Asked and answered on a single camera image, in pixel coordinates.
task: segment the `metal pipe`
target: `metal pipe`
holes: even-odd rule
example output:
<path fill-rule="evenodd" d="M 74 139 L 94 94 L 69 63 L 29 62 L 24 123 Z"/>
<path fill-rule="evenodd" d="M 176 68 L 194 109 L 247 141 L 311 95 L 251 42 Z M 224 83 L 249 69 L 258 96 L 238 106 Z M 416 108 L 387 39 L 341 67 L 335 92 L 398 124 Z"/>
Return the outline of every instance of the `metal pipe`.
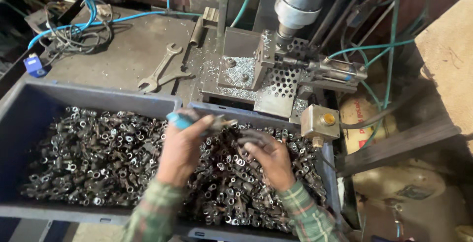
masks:
<path fill-rule="evenodd" d="M 357 2 L 358 0 L 351 0 L 350 3 L 348 4 L 347 8 L 345 9 L 345 11 L 342 13 L 342 15 L 340 16 L 340 18 L 338 19 L 338 21 L 335 23 L 334 27 L 330 30 L 329 34 L 327 35 L 326 39 L 323 40 L 323 43 L 322 45 L 320 46 L 320 50 L 323 50 L 328 42 L 330 41 L 330 39 L 332 39 L 333 35 L 335 34 L 335 32 L 338 30 L 338 28 L 340 27 L 340 25 L 345 21 L 347 15 L 350 13 L 350 10 L 352 9 L 353 5 Z"/>
<path fill-rule="evenodd" d="M 320 27 L 317 29 L 316 33 L 312 37 L 312 40 L 310 40 L 309 47 L 318 44 L 318 42 L 322 39 L 322 36 L 325 34 L 325 32 L 327 32 L 328 27 L 330 26 L 338 11 L 340 10 L 342 3 L 343 0 L 335 0 L 335 3 L 328 11 L 327 16 L 323 20 L 322 24 L 320 24 Z"/>
<path fill-rule="evenodd" d="M 359 41 L 357 46 L 360 46 L 365 42 L 365 40 L 368 38 L 368 36 L 376 29 L 376 27 L 378 27 L 378 25 L 383 21 L 383 19 L 388 15 L 388 13 L 394 8 L 394 4 L 395 4 L 395 2 L 393 1 L 389 5 L 389 7 L 383 12 L 383 14 L 378 18 L 378 20 L 376 20 L 375 24 L 373 24 L 373 26 L 371 26 L 370 30 L 363 36 L 363 38 L 361 38 L 361 40 Z M 350 56 L 353 55 L 355 52 L 356 51 L 352 51 L 350 53 Z"/>
<path fill-rule="evenodd" d="M 203 18 L 202 16 L 200 16 L 199 19 L 197 20 L 197 23 L 195 24 L 195 28 L 194 28 L 194 32 L 192 33 L 191 40 L 189 41 L 189 44 L 191 45 L 192 48 L 196 48 L 199 46 L 199 42 L 201 41 L 203 31 L 204 31 Z"/>

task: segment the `fingers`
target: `fingers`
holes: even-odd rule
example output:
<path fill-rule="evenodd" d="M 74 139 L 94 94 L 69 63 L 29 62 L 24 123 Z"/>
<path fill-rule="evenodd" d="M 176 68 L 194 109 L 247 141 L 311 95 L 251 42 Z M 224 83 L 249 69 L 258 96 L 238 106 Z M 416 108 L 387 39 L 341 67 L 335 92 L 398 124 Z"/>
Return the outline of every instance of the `fingers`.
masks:
<path fill-rule="evenodd" d="M 245 145 L 247 142 L 251 142 L 255 145 L 258 145 L 259 147 L 264 147 L 266 145 L 266 143 L 255 137 L 242 137 L 236 140 L 236 142 L 238 142 L 240 145 Z"/>
<path fill-rule="evenodd" d="M 244 147 L 245 150 L 251 155 L 253 155 L 253 157 L 256 158 L 261 165 L 265 166 L 269 164 L 271 157 L 263 149 L 259 148 L 257 145 L 251 142 L 245 143 Z"/>
<path fill-rule="evenodd" d="M 181 130 L 178 129 L 172 122 L 170 122 L 168 124 L 168 128 L 164 131 L 164 134 L 166 134 L 166 137 L 173 137 L 179 132 L 181 132 Z"/>
<path fill-rule="evenodd" d="M 197 138 L 213 124 L 214 119 L 215 117 L 213 115 L 205 116 L 183 130 L 182 133 L 189 139 Z"/>
<path fill-rule="evenodd" d="M 275 142 L 275 139 L 272 136 L 269 136 L 268 133 L 265 133 L 263 131 L 259 131 L 255 129 L 246 129 L 246 130 L 240 130 L 240 133 L 245 136 L 258 138 L 267 144 L 272 144 L 273 142 Z"/>

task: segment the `green plaid shirt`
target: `green plaid shirt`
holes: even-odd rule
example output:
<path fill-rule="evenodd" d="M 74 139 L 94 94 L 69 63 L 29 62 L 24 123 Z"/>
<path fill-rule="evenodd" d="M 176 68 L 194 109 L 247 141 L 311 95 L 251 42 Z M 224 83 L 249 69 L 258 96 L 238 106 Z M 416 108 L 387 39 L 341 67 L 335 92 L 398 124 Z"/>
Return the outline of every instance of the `green plaid shirt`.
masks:
<path fill-rule="evenodd" d="M 180 188 L 152 180 L 125 225 L 122 241 L 168 241 L 173 235 L 172 227 L 182 204 L 182 195 Z M 346 241 L 335 230 L 333 217 L 316 205 L 301 182 L 297 181 L 290 190 L 280 193 L 280 198 L 302 242 Z"/>

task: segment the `metal cable lug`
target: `metal cable lug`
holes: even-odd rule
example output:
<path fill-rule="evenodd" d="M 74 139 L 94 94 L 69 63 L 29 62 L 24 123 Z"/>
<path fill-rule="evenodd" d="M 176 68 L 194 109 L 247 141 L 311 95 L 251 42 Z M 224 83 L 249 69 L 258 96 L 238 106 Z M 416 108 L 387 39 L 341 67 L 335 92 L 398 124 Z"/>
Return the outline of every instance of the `metal cable lug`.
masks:
<path fill-rule="evenodd" d="M 41 159 L 28 166 L 31 176 L 21 194 L 83 206 L 137 205 L 156 175 L 167 121 L 132 112 L 74 111 L 69 107 L 64 117 L 55 119 L 50 137 L 31 151 L 41 153 Z M 180 214 L 208 225 L 225 221 L 290 233 L 287 213 L 279 196 L 265 185 L 263 168 L 247 161 L 247 152 L 238 151 L 240 130 L 250 128 L 250 123 L 234 124 L 204 140 L 198 166 L 186 185 L 184 205 L 189 208 Z M 315 173 L 318 160 L 312 142 L 286 129 L 259 130 L 284 139 L 294 172 L 303 172 L 302 182 L 323 203 L 326 191 Z"/>

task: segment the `grimy hand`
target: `grimy hand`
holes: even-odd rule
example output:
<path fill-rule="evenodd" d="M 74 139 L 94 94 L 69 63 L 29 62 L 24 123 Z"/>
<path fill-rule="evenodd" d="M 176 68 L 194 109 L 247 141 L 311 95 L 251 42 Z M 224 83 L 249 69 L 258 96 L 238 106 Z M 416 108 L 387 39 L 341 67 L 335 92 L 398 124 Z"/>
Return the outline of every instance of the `grimy hand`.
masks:
<path fill-rule="evenodd" d="M 175 187 L 183 187 L 194 171 L 200 157 L 199 146 L 203 140 L 202 132 L 214 122 L 214 116 L 201 118 L 185 130 L 176 128 L 172 123 L 165 131 L 163 154 L 159 163 L 156 179 Z"/>
<path fill-rule="evenodd" d="M 296 179 L 291 169 L 291 160 L 286 146 L 267 133 L 248 129 L 240 130 L 246 137 L 238 143 L 263 166 L 271 185 L 280 192 L 290 189 Z"/>

